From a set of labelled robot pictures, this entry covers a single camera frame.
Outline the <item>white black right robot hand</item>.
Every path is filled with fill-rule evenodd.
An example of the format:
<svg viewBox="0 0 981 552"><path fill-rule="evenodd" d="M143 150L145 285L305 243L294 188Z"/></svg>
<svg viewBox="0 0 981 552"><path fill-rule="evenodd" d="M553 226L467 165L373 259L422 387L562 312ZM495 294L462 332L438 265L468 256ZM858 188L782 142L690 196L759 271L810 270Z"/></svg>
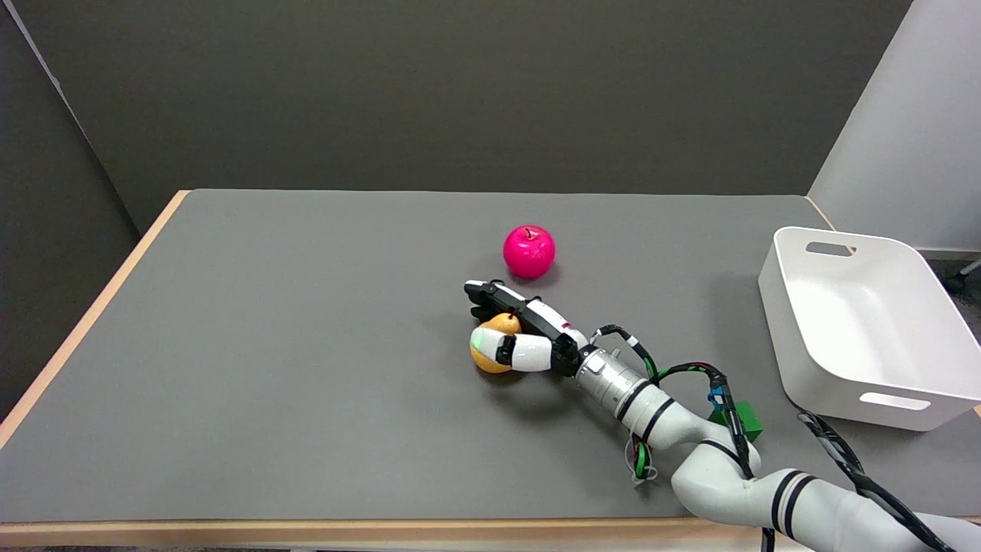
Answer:
<svg viewBox="0 0 981 552"><path fill-rule="evenodd" d="M502 280L468 280L464 293L477 321L471 360L488 374L546 373L574 377L589 353L585 335L540 297L523 297Z"/></svg>

